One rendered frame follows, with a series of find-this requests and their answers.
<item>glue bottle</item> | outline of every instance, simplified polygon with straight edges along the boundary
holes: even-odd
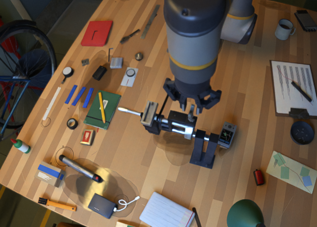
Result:
[[[15,140],[15,139],[11,139],[13,145],[15,146],[15,148],[17,148],[18,150],[21,150],[23,153],[28,154],[31,150],[31,147],[29,145],[27,145],[26,143],[24,143],[22,140]]]

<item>wooden tabletop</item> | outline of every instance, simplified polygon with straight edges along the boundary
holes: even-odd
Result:
[[[140,39],[152,11],[158,10],[145,39]],[[53,78],[47,85],[31,115],[25,123],[19,139],[31,146],[24,154],[12,148],[0,170],[0,183],[37,202],[39,197],[60,203],[75,205],[63,192],[34,178],[41,161],[58,166],[54,155],[63,146],[70,147],[74,158],[89,159],[101,167],[116,171],[136,185],[141,199],[134,211],[121,221],[133,226],[147,226],[139,216],[151,194],[156,191],[188,209],[196,207],[202,226],[224,227],[230,207],[238,200],[254,200],[263,211],[267,227],[313,227],[317,223],[317,193],[306,193],[284,181],[265,173],[273,151],[281,152],[313,169],[316,169],[317,139],[310,145],[296,145],[290,138],[294,119],[276,117],[269,60],[283,60],[312,65],[317,81],[317,33],[304,32],[294,12],[298,8],[267,0],[253,0],[258,21],[247,45],[225,41],[218,57],[217,69],[211,79],[214,90],[222,90],[220,102],[199,115],[196,128],[220,133],[224,121],[238,125],[232,147],[225,151],[217,148],[213,169],[188,163],[188,150],[173,152],[173,138],[161,134],[155,137],[140,124],[140,118],[116,111],[107,131],[99,130],[92,146],[80,144],[83,123],[88,109],[82,108],[87,90],[94,87],[122,95],[119,106],[142,112],[147,100],[159,103],[161,108],[166,92],[162,86],[165,78],[173,79],[169,69],[166,28],[163,16],[163,0],[103,0],[91,21],[113,20],[108,41],[103,47],[80,45],[86,28],[82,30]],[[309,11],[317,21],[317,13]],[[286,18],[297,28],[286,41],[276,39],[274,32],[280,19]],[[123,36],[140,29],[125,44]],[[92,79],[99,65],[108,63],[111,57],[123,57],[122,69],[108,69],[101,81]],[[134,54],[142,52],[142,61]],[[89,58],[90,65],[82,66],[81,60]],[[62,70],[71,66],[75,72],[64,84]],[[139,69],[133,87],[120,86],[126,67]],[[76,106],[65,100],[73,87],[87,90]],[[42,117],[58,87],[58,98],[47,121]],[[168,100],[164,115],[169,110],[181,111],[177,102]],[[75,130],[66,127],[71,117],[79,120]],[[316,120],[308,121],[314,128]],[[260,169],[265,185],[256,186],[253,171]],[[50,209],[89,227],[115,227],[118,220],[110,220],[78,206],[76,212]]]

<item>black bowl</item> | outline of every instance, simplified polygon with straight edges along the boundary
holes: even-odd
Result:
[[[313,128],[304,121],[297,121],[291,127],[291,138],[296,144],[309,144],[314,139]]]

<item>red notebook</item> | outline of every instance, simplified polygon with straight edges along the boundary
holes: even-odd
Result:
[[[82,46],[102,47],[107,41],[107,37],[112,25],[112,20],[90,21],[81,41]]]

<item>floor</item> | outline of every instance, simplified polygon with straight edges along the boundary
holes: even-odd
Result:
[[[102,0],[74,0],[49,31],[48,37],[54,46],[58,64],[62,61],[68,49],[101,1]],[[276,1],[297,5],[295,0]],[[1,168],[12,147],[10,138],[2,141],[0,146]],[[0,185],[1,227],[53,227],[54,224],[60,222],[73,223],[72,220],[55,212],[50,212],[45,207]]]

